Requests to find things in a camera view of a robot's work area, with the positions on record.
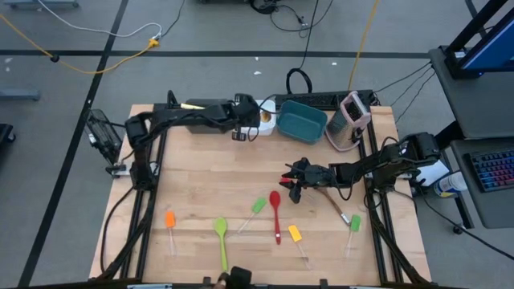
keyboard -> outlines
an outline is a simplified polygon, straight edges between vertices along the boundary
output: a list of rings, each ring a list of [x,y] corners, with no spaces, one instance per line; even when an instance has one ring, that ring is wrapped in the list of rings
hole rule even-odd
[[[514,188],[514,148],[468,153],[482,192]]]
[[[372,90],[357,91],[362,103],[369,106],[373,102]],[[348,96],[350,92],[314,92],[314,93],[300,93],[290,95],[276,95],[275,105],[276,109],[280,110],[282,104],[288,100],[308,105],[325,111],[333,111],[339,109],[339,104],[343,99]]]

blue monitor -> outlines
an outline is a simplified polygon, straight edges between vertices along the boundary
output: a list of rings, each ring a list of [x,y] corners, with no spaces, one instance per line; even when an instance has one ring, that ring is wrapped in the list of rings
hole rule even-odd
[[[494,35],[477,44],[478,49],[472,49],[463,59],[464,70],[485,72],[514,69],[514,19],[489,33]]]

wooden table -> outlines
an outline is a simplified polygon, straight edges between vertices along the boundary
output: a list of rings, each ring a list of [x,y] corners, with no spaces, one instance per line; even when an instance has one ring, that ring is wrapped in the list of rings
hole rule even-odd
[[[133,105],[131,115],[152,111],[152,105]],[[373,107],[373,124],[378,145],[386,136],[398,138],[392,110]],[[368,134],[365,133],[370,154]],[[121,156],[130,152],[124,140]],[[219,239],[213,220],[227,219],[232,235],[251,214],[251,205],[258,197],[268,199],[276,190],[282,202],[279,208],[282,243],[275,243],[273,210],[266,205],[239,235],[226,240],[229,268],[239,266],[253,272],[253,283],[319,284],[327,279],[332,285],[379,285],[377,262],[373,247],[369,215],[363,205],[363,182],[355,184],[353,196],[343,201],[335,189],[328,189],[333,199],[348,216],[361,216],[361,230],[355,233],[348,258],[343,250],[349,238],[349,228],[343,223],[328,200],[314,189],[306,189],[300,204],[288,197],[288,190],[278,182],[280,175],[301,157],[311,163],[327,166],[334,162],[354,162],[360,159],[357,149],[337,153],[325,137],[315,145],[302,144],[281,136],[276,130],[257,141],[232,141],[226,135],[192,135],[184,127],[168,131],[156,208],[149,239],[144,282],[200,283],[204,276],[216,280],[222,272]],[[108,211],[131,186],[129,177],[114,180],[106,208]],[[406,181],[397,181],[396,189],[410,193]],[[135,193],[114,213],[108,228],[106,263],[110,263],[127,238]],[[418,219],[413,202],[396,193],[388,194],[397,244],[412,265],[426,279],[430,272],[426,261]],[[165,227],[165,212],[175,213],[177,225],[173,236],[178,256],[172,257]],[[288,226],[297,225],[302,247],[310,258],[309,271]],[[100,274],[101,232],[90,276]],[[386,245],[384,256],[388,279],[394,280],[390,253]],[[129,276],[134,276],[139,246],[133,250]]]

green silicone spoon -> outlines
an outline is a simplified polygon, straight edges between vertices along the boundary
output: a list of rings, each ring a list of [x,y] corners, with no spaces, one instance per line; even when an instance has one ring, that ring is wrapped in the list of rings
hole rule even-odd
[[[222,268],[223,271],[228,271],[228,263],[226,261],[225,252],[225,233],[226,233],[226,220],[225,218],[217,218],[214,220],[214,230],[219,235],[219,242],[222,247]]]

black cable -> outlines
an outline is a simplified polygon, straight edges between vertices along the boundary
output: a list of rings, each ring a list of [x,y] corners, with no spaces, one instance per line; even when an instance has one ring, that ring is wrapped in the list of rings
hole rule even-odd
[[[425,74],[430,71],[430,69],[432,68],[428,68],[427,70],[425,70],[425,72],[423,72],[423,74],[421,74],[421,76],[419,76],[417,79],[415,79],[407,88],[405,91],[403,91],[403,93],[396,98],[396,100],[393,101],[393,103],[390,105],[390,106],[393,106],[396,104],[397,101],[399,101],[408,91],[410,88],[412,88],[417,82],[418,80],[420,80],[423,76],[425,76]]]
[[[259,128],[257,128],[257,134],[255,134],[254,138],[250,138],[250,130],[252,128],[248,128],[248,131],[247,131],[247,138],[248,138],[248,141],[252,142],[254,140],[257,139],[257,136],[259,136]]]
[[[180,5],[180,9],[178,9],[177,18],[175,19],[175,21],[173,21],[173,23],[171,23],[171,25],[168,27],[168,29],[166,29],[166,32],[163,35],[161,35],[161,39],[168,34],[168,32],[171,30],[171,28],[173,28],[173,26],[175,26],[175,24],[177,24],[178,19],[180,19],[180,14],[182,12],[182,7],[184,6],[185,2],[186,2],[186,0],[182,0],[182,4]]]
[[[155,169],[152,171],[152,174],[155,174],[155,172],[159,169],[159,166],[156,165]],[[116,207],[129,195],[129,193],[134,189],[133,187],[113,206],[111,209],[111,212],[109,212],[108,219],[105,222],[104,227],[104,235],[102,238],[102,247],[100,249],[100,266],[103,266],[103,251],[104,251],[104,243],[105,243],[105,236],[107,231],[107,224],[108,220],[110,219],[112,213],[116,209]],[[148,226],[151,225],[150,217],[153,215],[153,210],[155,209],[155,201],[153,200],[156,197],[155,192],[151,192],[149,200],[148,200],[148,206],[146,207],[146,211],[143,215],[143,218],[141,219],[139,225],[137,226],[136,230],[132,234],[132,236],[125,242],[123,248],[121,249],[120,253],[115,257],[114,261],[112,261],[108,268],[106,270],[102,270],[102,274],[99,275],[98,279],[112,279],[114,278],[114,275],[116,275],[117,271],[120,269],[121,264],[125,261],[127,256],[132,253],[133,247],[136,245],[137,239],[143,234],[143,231],[146,230]]]
[[[318,10],[319,3],[320,3],[320,0],[316,0],[316,5],[314,6],[314,12],[312,12],[311,23],[314,22],[314,17],[316,16],[316,11]],[[300,65],[300,67],[298,67],[298,69],[302,69],[302,67],[304,66],[305,58],[307,57],[308,44],[311,42],[312,28],[313,28],[313,26],[310,26],[308,28],[308,37],[307,37],[307,44],[305,44],[304,58],[302,59],[302,64]]]
[[[400,119],[402,118],[402,116],[407,112],[407,110],[409,110],[410,106],[412,105],[412,103],[416,100],[416,97],[419,96],[419,93],[421,92],[421,90],[423,89],[423,87],[425,86],[425,84],[435,75],[435,71],[434,73],[432,73],[432,75],[425,80],[425,82],[421,85],[421,87],[418,89],[418,93],[416,93],[416,95],[412,98],[412,100],[410,101],[409,105],[407,105],[407,108],[402,112],[402,114],[398,117],[398,119],[396,121],[394,121],[394,123],[396,124],[398,121],[400,121]]]
[[[277,10],[274,12],[274,13],[271,13],[270,14],[270,20],[271,20],[271,23],[273,23],[273,25],[281,30],[281,31],[286,31],[286,32],[301,32],[301,31],[307,31],[307,30],[310,30],[312,27],[320,24],[321,21],[323,21],[324,17],[327,15],[328,11],[330,10],[330,7],[332,6],[332,3],[334,2],[334,0],[330,1],[330,3],[328,4],[327,6],[327,9],[324,11],[323,15],[321,16],[320,20],[318,20],[316,23],[314,23],[314,18],[312,19],[311,21],[311,25],[308,26],[308,27],[305,27],[305,28],[300,28],[300,29],[287,29],[287,28],[282,28],[280,26],[278,26],[275,22],[275,20],[273,19],[273,14],[277,12]],[[279,5],[277,6],[278,9],[280,9],[281,7],[285,7],[285,8],[288,8],[290,9],[296,16],[296,20],[298,20],[298,22],[300,24],[303,24],[304,25],[304,22],[303,22],[303,19],[296,13],[296,11],[294,9],[292,9],[290,6],[287,6],[287,5]]]
[[[443,219],[447,220],[449,223],[451,223],[451,225],[456,226],[456,227],[458,227],[458,228],[461,228],[461,226],[459,226],[459,224],[457,224],[457,223],[453,222],[453,221],[452,221],[452,220],[450,220],[447,216],[445,216],[445,215],[443,215],[443,214],[439,213],[439,211],[437,211],[436,209],[434,209],[434,207],[432,207],[432,206],[429,204],[429,202],[426,200],[426,196],[425,196],[425,195],[423,195],[423,200],[425,201],[426,205],[427,205],[431,210],[433,210],[437,215],[439,215],[439,217],[441,217],[441,218],[443,218]],[[468,232],[466,229],[462,228],[462,229],[461,229],[461,231],[462,231],[462,232],[464,232],[464,233],[466,233],[466,234],[467,234],[467,235],[469,235],[470,237],[474,238],[475,240],[477,240],[477,241],[481,242],[482,244],[484,244],[485,246],[489,247],[490,249],[493,249],[493,250],[495,250],[496,252],[498,252],[498,253],[502,254],[503,256],[505,256],[505,257],[507,257],[507,258],[509,258],[509,259],[511,259],[511,260],[514,260],[514,256],[512,256],[511,254],[506,253],[505,251],[502,251],[502,250],[500,250],[500,249],[496,248],[495,246],[493,246],[493,245],[489,244],[488,242],[485,242],[482,238],[479,238],[478,236],[476,236],[476,235],[474,235],[474,234],[472,234],[472,233]]]
[[[382,145],[380,146],[380,155],[379,155],[379,157],[382,155],[382,152],[383,152],[383,150],[382,150],[382,149],[383,149],[383,148],[384,148],[384,146],[386,145],[386,141],[387,141],[387,140],[394,140],[394,143],[398,143],[398,140],[397,140],[397,139],[395,139],[394,137],[392,137],[392,136],[386,136],[386,137],[385,137],[385,139],[382,141]]]
[[[123,162],[128,159],[130,156],[132,156],[134,154],[134,150],[132,150],[132,152],[130,152],[127,156],[125,156],[124,158],[121,159],[120,163],[123,164]]]
[[[108,124],[110,124],[112,126],[117,126],[119,128],[125,128],[124,124],[117,124],[117,123],[112,123],[112,122],[108,122]]]
[[[377,208],[382,204],[382,202],[384,201],[384,197],[385,197],[385,195],[386,195],[386,194],[385,194],[385,193],[383,193],[382,191],[381,191],[381,192],[378,192],[377,194],[378,194],[378,196],[380,197],[380,199],[378,200],[378,203],[377,203],[377,204],[375,204],[375,206],[373,206],[373,207],[370,207],[370,206],[369,206],[369,204],[368,204],[368,202],[366,201],[366,200],[368,199],[368,198],[367,198],[367,196],[368,196],[369,194],[371,194],[371,197],[373,197],[373,193],[365,193],[365,194],[364,194],[364,199],[363,199],[363,201],[362,201],[362,202],[364,203],[364,207],[365,207],[366,209],[368,209],[368,210],[376,210],[376,209],[377,209]]]
[[[494,26],[485,27],[483,29],[480,29],[479,31],[476,31],[476,34],[481,33],[481,32],[487,32],[489,29],[492,29],[492,28],[494,28]]]
[[[351,197],[352,197],[352,192],[353,192],[353,180],[355,179],[355,175],[357,174],[357,172],[355,172],[353,175],[352,175],[352,178],[350,179],[350,191],[348,192],[348,196],[347,197],[344,197],[343,196],[343,193],[341,192],[341,189],[339,189],[339,184],[337,183],[337,178],[336,178],[336,175],[331,173],[332,174],[332,177],[333,177],[333,180],[336,182],[336,188],[337,188],[337,192],[339,193],[339,196],[344,200],[344,201],[348,201]]]
[[[104,232],[103,232],[103,235],[102,235],[102,243],[100,245],[100,269],[102,270],[102,273],[105,272],[105,266],[104,266],[104,253],[105,253],[105,241],[107,239],[107,227],[109,225],[109,221],[111,220],[111,217],[112,217],[112,214],[114,214],[114,211],[116,210],[116,208],[129,196],[129,194],[133,191],[134,187],[131,187],[127,193],[125,193],[121,198],[120,200],[118,200],[116,202],[116,204],[114,204],[113,208],[111,209],[111,211],[109,212],[109,214],[107,215],[107,218],[105,219],[105,224],[104,224]]]
[[[270,114],[280,114],[280,111],[278,111],[278,112],[270,112],[270,111],[268,111],[267,109],[264,109],[264,108],[263,108],[264,103],[265,103],[265,102],[267,102],[267,101],[268,101],[270,98],[272,98],[273,96],[276,96],[276,95],[270,95],[270,96],[268,96],[267,98],[265,98],[265,99],[263,100],[263,102],[262,102],[262,103],[260,103],[260,105],[259,105],[259,109],[260,109],[260,110],[262,110],[263,112],[267,112],[267,113],[270,113]]]
[[[392,82],[392,83],[390,83],[390,84],[387,84],[387,85],[385,85],[383,88],[380,88],[379,90],[374,91],[374,92],[381,92],[381,91],[383,91],[383,90],[387,89],[388,87],[395,85],[396,83],[399,83],[399,82],[401,82],[401,81],[403,81],[403,80],[405,80],[405,79],[408,79],[409,77],[411,77],[412,75],[416,74],[416,72],[421,71],[423,68],[425,68],[425,67],[426,67],[426,66],[428,66],[429,64],[430,64],[430,62],[429,62],[429,63],[427,63],[427,64],[425,64],[425,65],[423,65],[422,67],[418,68],[416,71],[414,71],[414,72],[410,73],[408,76],[402,77],[401,79],[398,79],[398,80],[396,80],[396,81],[394,81],[394,82]]]
[[[396,194],[402,195],[403,197],[409,198],[412,201],[412,203],[414,204],[414,210],[416,211],[416,214],[418,214],[418,204],[416,204],[416,201],[414,200],[414,198],[411,195],[402,193],[402,192],[398,192],[396,189],[392,189],[391,192],[394,192]]]
[[[277,1],[279,0],[264,0],[264,4],[257,7],[255,5],[255,0],[248,0],[251,9],[255,10],[260,14],[272,14],[273,12],[275,12]]]

